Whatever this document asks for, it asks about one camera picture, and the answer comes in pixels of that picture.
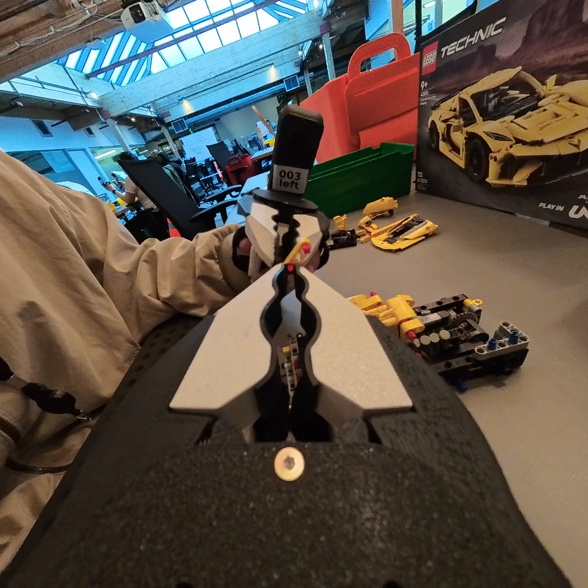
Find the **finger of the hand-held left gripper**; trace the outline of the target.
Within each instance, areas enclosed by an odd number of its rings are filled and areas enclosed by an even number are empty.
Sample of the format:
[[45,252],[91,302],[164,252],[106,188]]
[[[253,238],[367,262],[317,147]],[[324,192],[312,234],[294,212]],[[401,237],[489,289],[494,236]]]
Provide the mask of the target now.
[[261,271],[261,265],[271,268],[276,263],[277,210],[261,202],[253,202],[251,212],[246,217],[246,237],[251,242],[248,276],[254,281]]
[[322,230],[317,217],[294,215],[295,244],[292,248],[292,264],[308,264],[319,250]]

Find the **person's left forearm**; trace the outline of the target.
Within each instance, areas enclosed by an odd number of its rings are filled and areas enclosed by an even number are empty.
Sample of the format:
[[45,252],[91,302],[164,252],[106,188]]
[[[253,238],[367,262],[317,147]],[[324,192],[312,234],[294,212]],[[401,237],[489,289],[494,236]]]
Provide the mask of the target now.
[[174,313],[204,317],[218,311],[252,282],[249,257],[236,247],[244,226],[229,224],[194,240],[169,238],[141,245],[132,256],[129,296],[142,323]]

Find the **white ceiling projector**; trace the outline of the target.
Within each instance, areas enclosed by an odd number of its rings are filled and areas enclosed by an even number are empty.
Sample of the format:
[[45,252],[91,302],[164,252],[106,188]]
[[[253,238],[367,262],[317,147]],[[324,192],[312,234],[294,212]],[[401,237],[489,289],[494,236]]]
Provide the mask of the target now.
[[121,1],[121,9],[121,21],[128,31],[138,25],[166,21],[166,13],[159,1]]

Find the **dark toy car box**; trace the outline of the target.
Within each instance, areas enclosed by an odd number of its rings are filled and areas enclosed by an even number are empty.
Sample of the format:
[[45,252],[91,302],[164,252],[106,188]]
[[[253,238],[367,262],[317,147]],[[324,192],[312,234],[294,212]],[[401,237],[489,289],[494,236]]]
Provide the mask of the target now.
[[420,66],[419,192],[587,231],[587,1],[496,1]]

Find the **long yellow brick door assembly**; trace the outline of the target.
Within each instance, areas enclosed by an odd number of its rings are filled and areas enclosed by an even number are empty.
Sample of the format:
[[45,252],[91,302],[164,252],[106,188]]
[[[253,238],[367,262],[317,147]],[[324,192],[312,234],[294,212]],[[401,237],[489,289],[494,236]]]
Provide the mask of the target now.
[[402,251],[434,234],[439,226],[418,213],[401,218],[382,228],[363,224],[366,234],[361,243],[371,243],[383,251]]

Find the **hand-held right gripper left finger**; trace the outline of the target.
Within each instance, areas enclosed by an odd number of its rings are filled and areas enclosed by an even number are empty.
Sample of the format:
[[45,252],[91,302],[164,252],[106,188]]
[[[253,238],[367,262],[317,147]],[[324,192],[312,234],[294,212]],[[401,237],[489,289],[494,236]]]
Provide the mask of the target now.
[[275,266],[217,311],[169,409],[252,428],[262,440],[284,439],[284,266]]

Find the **red Lego storage case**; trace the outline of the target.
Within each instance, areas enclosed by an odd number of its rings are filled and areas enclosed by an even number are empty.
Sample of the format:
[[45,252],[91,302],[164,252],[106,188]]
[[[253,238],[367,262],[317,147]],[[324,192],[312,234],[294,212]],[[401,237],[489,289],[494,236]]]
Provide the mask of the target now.
[[325,124],[318,163],[383,142],[415,145],[419,63],[405,36],[390,33],[357,48],[347,74],[303,100]]

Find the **person's beige jacket torso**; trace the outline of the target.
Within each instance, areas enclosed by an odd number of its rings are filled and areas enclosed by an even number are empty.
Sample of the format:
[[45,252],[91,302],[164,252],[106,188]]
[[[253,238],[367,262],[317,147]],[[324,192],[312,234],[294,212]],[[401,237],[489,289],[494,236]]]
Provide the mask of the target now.
[[[90,415],[151,331],[130,301],[141,245],[97,197],[1,152],[1,359],[25,382],[69,393]],[[18,553],[94,426],[42,410],[1,382],[1,571]]]

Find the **black office chair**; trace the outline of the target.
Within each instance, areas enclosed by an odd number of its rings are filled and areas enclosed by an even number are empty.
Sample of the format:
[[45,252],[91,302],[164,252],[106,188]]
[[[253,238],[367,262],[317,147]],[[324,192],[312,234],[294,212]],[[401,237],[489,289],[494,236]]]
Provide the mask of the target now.
[[177,182],[175,182],[164,167],[153,159],[130,158],[130,153],[118,155],[118,164],[127,176],[157,208],[165,214],[179,231],[180,236],[193,239],[198,233],[214,230],[217,225],[215,218],[220,215],[223,222],[227,221],[227,209],[237,204],[241,185],[235,185],[214,193],[205,203],[211,203],[203,208],[194,198],[189,196]]

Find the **green plastic bin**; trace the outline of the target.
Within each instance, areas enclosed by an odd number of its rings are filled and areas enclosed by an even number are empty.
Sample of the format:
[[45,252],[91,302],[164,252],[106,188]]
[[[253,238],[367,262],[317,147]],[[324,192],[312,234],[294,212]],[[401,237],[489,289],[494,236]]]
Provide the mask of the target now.
[[363,209],[383,197],[411,191],[415,147],[383,142],[313,166],[305,198],[327,217]]

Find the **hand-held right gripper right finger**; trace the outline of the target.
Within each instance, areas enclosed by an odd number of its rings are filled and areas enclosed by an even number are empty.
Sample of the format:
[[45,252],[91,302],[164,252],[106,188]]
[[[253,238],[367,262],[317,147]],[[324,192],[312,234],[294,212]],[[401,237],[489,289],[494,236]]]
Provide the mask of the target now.
[[305,268],[296,270],[300,301],[296,439],[331,440],[345,424],[413,410],[371,322]]

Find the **short yellow brick fender assembly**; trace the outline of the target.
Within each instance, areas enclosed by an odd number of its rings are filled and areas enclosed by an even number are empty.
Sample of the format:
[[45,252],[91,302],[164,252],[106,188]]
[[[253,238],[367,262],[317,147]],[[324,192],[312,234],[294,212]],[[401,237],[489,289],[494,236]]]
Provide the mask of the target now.
[[384,215],[388,215],[392,217],[394,215],[394,211],[398,208],[399,203],[393,197],[382,197],[379,200],[373,201],[368,203],[364,210],[364,216],[369,217],[370,219],[374,219],[376,217],[381,217]]

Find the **yellow black brick subassembly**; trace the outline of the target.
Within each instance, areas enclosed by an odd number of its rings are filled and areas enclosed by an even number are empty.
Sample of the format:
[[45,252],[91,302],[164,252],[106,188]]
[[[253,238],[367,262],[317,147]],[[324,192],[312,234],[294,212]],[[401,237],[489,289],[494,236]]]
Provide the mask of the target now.
[[369,296],[361,294],[347,300],[365,315],[376,317],[384,326],[395,330],[403,342],[415,341],[424,331],[424,325],[413,309],[415,301],[408,295],[384,300],[371,291]]

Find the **yellow beam with red pins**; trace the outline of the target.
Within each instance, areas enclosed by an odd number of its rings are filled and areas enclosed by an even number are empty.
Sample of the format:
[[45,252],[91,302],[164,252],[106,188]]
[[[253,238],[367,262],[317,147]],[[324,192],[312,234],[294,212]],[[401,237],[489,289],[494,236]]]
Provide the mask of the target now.
[[[287,255],[284,263],[287,288],[295,287],[293,280],[295,270],[310,259],[311,250],[311,241],[308,238],[303,238]],[[300,354],[306,333],[301,326],[296,325],[293,319],[287,319],[286,326],[285,343],[278,347],[278,359],[281,381],[289,396],[288,413],[290,413],[296,388],[303,375]]]

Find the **black brick car chassis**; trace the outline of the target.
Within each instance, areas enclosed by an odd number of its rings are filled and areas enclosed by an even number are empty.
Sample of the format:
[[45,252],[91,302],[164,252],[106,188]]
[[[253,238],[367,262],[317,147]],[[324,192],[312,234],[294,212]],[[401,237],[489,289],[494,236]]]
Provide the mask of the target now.
[[500,322],[494,334],[481,326],[482,304],[456,295],[413,307],[424,331],[404,343],[459,393],[467,391],[469,380],[511,375],[529,352],[529,337],[511,322]]

